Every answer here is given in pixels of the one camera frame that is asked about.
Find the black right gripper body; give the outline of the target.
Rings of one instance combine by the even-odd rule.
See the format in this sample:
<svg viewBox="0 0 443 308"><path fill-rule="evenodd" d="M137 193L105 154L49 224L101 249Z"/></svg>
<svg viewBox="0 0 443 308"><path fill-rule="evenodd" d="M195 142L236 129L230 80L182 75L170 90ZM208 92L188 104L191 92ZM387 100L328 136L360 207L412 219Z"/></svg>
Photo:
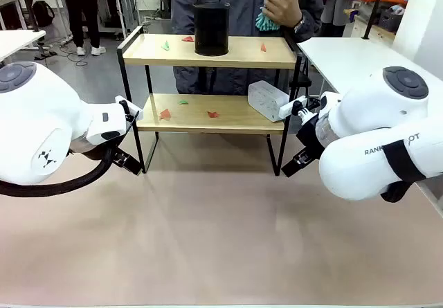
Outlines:
<svg viewBox="0 0 443 308"><path fill-rule="evenodd" d="M296 137L305 146L296 157L299 160L318 160L325 150L316 135L316 123L318 122L318 114L312 114L311 118L303 118L302 126Z"/></svg>

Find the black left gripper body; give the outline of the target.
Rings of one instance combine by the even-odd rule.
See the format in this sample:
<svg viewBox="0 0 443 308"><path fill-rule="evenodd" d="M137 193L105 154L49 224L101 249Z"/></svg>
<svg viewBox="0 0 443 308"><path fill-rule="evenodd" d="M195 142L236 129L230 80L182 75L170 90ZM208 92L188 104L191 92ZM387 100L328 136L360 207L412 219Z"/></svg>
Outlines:
<svg viewBox="0 0 443 308"><path fill-rule="evenodd" d="M71 141L71 153L82 154L93 161L109 161L114 155L115 148L116 144L113 141L93 145L85 136L78 137Z"/></svg>

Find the person's left hand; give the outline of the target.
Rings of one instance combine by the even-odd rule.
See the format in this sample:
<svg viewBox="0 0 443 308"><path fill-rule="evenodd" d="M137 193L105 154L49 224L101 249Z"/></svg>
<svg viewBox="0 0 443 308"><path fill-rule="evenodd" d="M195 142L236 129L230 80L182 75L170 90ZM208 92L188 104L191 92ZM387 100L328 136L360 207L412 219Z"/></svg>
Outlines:
<svg viewBox="0 0 443 308"><path fill-rule="evenodd" d="M288 28L294 28L302 21L298 0L264 0L262 13L275 24Z"/></svg>

